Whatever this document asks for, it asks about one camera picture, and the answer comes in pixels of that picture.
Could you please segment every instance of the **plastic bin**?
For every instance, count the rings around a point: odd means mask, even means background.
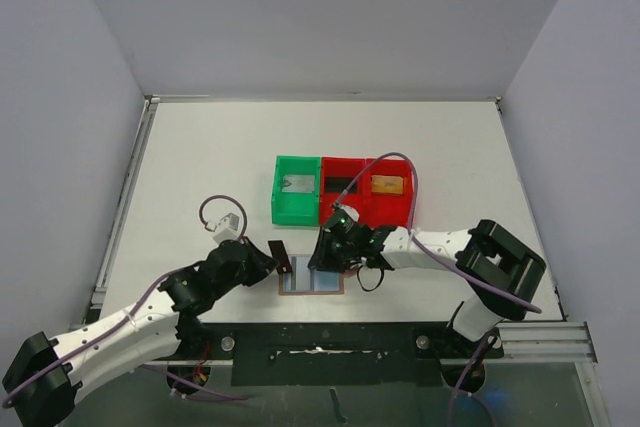
[[[347,188],[356,175],[365,167],[364,159],[348,159],[342,157],[322,158],[322,178],[320,181],[320,224],[331,216],[331,205],[338,199],[340,193]],[[367,175],[363,175],[347,194],[343,203],[355,208],[362,216],[365,207]]]
[[[278,156],[271,194],[271,222],[318,225],[320,157]]]
[[[369,165],[375,159],[367,159]],[[404,160],[383,159],[367,171],[364,215],[362,222],[371,228],[381,225],[398,225],[407,227],[409,209],[413,197],[413,178],[411,167]],[[402,177],[403,188],[400,194],[373,192],[374,176]]]

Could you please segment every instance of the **yellow label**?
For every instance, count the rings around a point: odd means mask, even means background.
[[[394,175],[372,175],[371,192],[374,194],[402,194],[404,179]]]

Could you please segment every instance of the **white tabletop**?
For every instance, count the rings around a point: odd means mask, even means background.
[[[277,155],[408,155],[419,174],[415,225],[448,231],[496,220],[541,253],[526,198],[496,107],[491,102],[210,102],[157,107],[110,273],[102,316],[124,307],[162,273],[203,259],[212,241],[198,221],[212,194],[237,198],[249,214],[247,235],[263,251],[281,239],[292,254],[310,254],[317,228],[271,224]],[[217,220],[232,211],[214,202]],[[375,283],[378,272],[363,275]],[[443,321],[472,293],[443,271],[387,274],[375,292],[355,278],[342,295],[281,296],[278,276],[238,287],[201,316],[206,322]],[[533,302],[561,320],[549,271]]]

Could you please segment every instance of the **bolt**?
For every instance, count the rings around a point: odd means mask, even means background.
[[[426,335],[419,335],[416,339],[416,346],[420,350],[427,350],[429,348],[429,337]]]
[[[233,340],[233,337],[223,337],[220,341],[220,347],[225,352],[231,352],[236,345],[236,341]]]

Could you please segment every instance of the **white wall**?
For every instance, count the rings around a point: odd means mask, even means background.
[[[143,99],[92,0],[0,0],[0,372],[81,318]],[[0,424],[18,425],[13,411]]]
[[[484,99],[557,0],[96,0],[147,94]]]
[[[504,121],[564,304],[588,320],[615,426],[640,404],[640,0],[559,0]]]

